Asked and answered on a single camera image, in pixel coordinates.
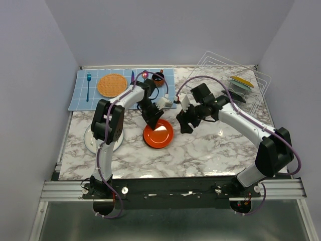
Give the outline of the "orange plate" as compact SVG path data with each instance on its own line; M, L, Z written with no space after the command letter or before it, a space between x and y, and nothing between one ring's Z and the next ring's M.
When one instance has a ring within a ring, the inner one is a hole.
M142 137L149 147L161 149L172 142L174 129L168 121L159 119L154 130L148 125L145 126Z

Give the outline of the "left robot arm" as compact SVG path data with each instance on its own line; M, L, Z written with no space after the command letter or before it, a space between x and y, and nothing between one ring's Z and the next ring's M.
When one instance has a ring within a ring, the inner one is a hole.
M143 119L153 130L164 111L150 100L156 85L153 80L134 81L130 88L111 100L99 100L91 131L96 140L95 171L90 177L90 188L100 198L106 198L113 191L112 178L113 148L123 131L124 114L134 104L138 104Z

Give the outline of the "watermelon pattern plate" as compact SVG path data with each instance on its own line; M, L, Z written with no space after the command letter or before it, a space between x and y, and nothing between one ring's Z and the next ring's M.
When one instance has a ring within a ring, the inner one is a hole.
M124 131L122 131L119 139L116 141L113 151L115 152L119 147L122 145L122 142L124 140ZM93 154L96 154L96 140L94 139L93 132L91 131L91 126L88 126L85 133L84 133L84 144L85 147L92 152Z

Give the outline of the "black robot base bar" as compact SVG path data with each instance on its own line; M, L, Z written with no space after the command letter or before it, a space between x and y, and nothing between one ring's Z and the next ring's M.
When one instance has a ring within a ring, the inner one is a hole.
M90 178L83 199L120 209L228 209L231 202L260 197L258 183L243 187L235 176L110 179Z

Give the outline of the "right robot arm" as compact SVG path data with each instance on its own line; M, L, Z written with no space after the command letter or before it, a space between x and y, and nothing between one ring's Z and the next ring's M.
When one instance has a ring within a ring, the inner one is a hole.
M289 131L285 128L274 129L259 123L244 113L227 96L215 97L206 84L191 89L197 105L190 103L186 94L178 94L174 102L181 105L176 118L182 134L191 134L201 121L211 117L214 122L223 122L249 139L258 149L253 164L232 178L228 190L241 197L249 187L266 177L273 177L294 159Z

